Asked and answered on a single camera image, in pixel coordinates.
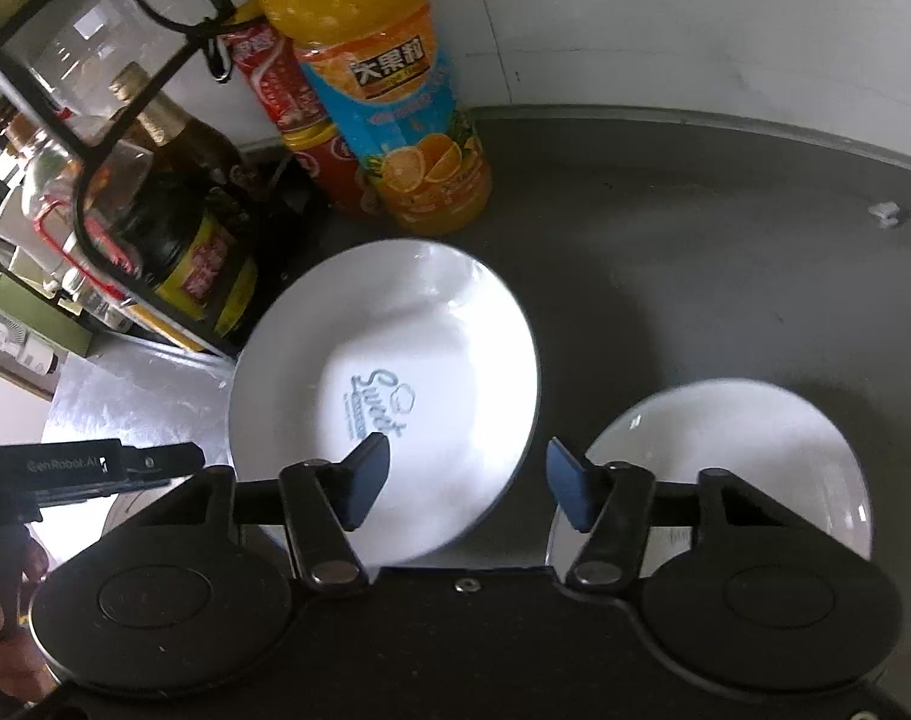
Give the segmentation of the person's left hand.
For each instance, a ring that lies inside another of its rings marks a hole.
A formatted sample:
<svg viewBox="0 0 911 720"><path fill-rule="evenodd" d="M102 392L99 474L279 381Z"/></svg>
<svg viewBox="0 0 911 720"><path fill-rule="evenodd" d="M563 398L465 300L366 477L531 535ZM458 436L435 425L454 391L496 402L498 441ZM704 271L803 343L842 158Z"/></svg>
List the person's left hand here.
<svg viewBox="0 0 911 720"><path fill-rule="evenodd" d="M0 527L0 718L44 699L55 686L19 619L49 573L49 555L24 525Z"/></svg>

